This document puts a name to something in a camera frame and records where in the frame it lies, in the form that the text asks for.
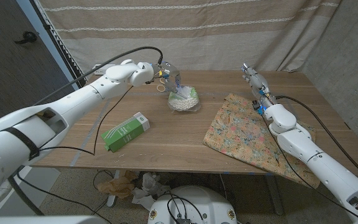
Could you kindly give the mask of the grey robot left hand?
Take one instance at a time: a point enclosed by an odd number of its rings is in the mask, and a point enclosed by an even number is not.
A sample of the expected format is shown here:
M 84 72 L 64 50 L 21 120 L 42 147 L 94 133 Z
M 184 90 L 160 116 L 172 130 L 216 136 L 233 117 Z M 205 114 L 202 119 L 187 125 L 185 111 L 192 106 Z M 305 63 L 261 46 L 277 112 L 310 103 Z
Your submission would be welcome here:
M 171 63 L 162 62 L 160 64 L 152 64 L 154 70 L 154 80 L 159 81 L 157 91 L 174 92 L 178 91 L 181 82 L 180 71 Z

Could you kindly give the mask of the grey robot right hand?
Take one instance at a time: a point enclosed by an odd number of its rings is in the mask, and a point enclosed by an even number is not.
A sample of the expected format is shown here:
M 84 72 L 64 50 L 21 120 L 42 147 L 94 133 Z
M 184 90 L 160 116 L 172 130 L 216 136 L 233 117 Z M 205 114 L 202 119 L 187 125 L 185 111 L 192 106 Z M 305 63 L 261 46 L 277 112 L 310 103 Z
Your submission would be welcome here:
M 242 64 L 241 70 L 244 73 L 242 76 L 243 79 L 252 89 L 252 94 L 264 108 L 268 108 L 277 103 L 275 97 L 270 92 L 267 80 L 261 74 L 245 62 Z

